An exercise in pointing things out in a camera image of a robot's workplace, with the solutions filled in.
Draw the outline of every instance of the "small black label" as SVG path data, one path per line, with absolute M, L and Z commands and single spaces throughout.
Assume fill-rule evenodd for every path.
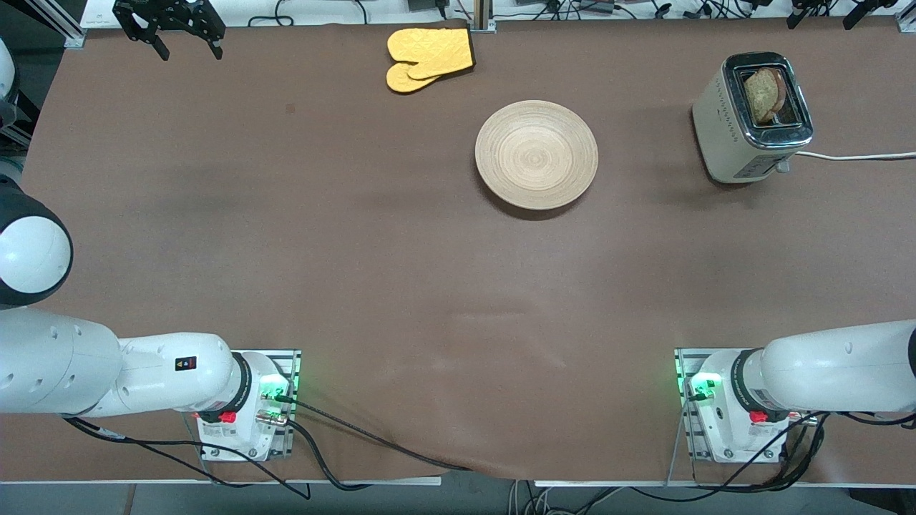
M 188 357 L 176 357 L 175 358 L 175 371 L 179 372 L 182 370 L 193 370 L 197 368 L 197 356 L 188 356 Z

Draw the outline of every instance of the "round wooden plate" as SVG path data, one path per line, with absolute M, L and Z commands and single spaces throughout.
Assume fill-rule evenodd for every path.
M 474 148 L 480 176 L 499 198 L 554 209 L 579 198 L 598 170 L 598 145 L 576 113 L 525 100 L 491 115 Z

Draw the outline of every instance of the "bread slice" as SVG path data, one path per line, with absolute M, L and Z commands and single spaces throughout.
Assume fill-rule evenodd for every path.
M 757 70 L 745 81 L 745 96 L 754 122 L 771 122 L 786 103 L 786 83 L 782 73 L 772 68 Z

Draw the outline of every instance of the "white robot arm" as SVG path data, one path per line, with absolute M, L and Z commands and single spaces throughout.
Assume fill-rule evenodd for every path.
M 26 307 L 70 272 L 63 223 L 0 175 L 0 412 L 106 417 L 192 412 L 201 440 L 267 459 L 289 381 L 215 334 L 118 338 L 104 325 Z M 224 453 L 208 459 L 239 461 Z
M 916 320 L 797 334 L 713 353 L 686 389 L 717 462 L 745 463 L 790 411 L 916 410 Z M 783 436 L 756 461 L 779 460 Z

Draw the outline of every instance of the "gray floor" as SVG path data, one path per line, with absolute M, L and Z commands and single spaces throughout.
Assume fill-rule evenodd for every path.
M 79 18 L 84 0 L 59 0 Z M 60 63 L 62 37 L 0 2 L 0 37 L 11 49 L 22 74 L 22 90 L 41 105 Z M 269 512 L 322 513 L 505 513 L 511 481 L 472 473 L 451 473 L 442 486 L 373 487 L 360 492 L 339 492 L 327 486 L 312 489 L 304 501 L 279 486 L 245 489 L 200 485 L 139 485 L 130 498 L 130 486 L 92 485 L 0 485 L 0 515 L 159 515 L 172 513 L 249 515 Z M 598 490 L 555 489 L 551 505 L 576 510 Z M 690 497 L 695 490 L 652 490 L 665 496 Z M 519 489 L 524 506 L 527 489 Z M 850 499 L 845 490 L 792 488 L 778 494 L 719 494 L 695 503 L 673 504 L 641 497 L 623 490 L 591 511 L 603 513 L 767 512 L 780 514 L 875 514 L 887 513 Z

